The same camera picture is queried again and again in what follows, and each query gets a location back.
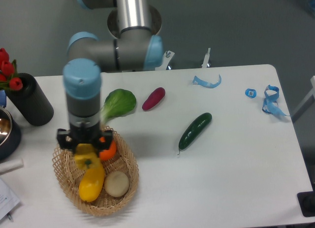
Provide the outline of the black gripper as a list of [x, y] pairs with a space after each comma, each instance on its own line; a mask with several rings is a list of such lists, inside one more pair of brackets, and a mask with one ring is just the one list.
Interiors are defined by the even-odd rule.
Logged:
[[58, 129], [57, 141], [61, 149], [78, 153], [78, 147], [91, 146], [96, 154], [110, 150], [114, 146], [112, 130], [102, 131], [100, 124], [88, 127], [83, 123], [80, 126], [70, 124], [70, 129]]

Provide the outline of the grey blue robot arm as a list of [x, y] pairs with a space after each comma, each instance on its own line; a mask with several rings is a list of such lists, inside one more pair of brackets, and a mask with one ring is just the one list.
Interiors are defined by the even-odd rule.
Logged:
[[119, 37], [99, 40], [89, 32], [73, 35], [67, 48], [68, 63], [63, 68], [69, 126], [59, 129], [62, 149], [75, 152], [78, 144], [90, 144], [97, 151], [107, 148], [100, 142], [101, 73], [133, 69], [154, 69], [162, 64], [163, 44], [152, 34], [148, 0], [77, 0], [86, 9], [114, 7], [118, 12]]

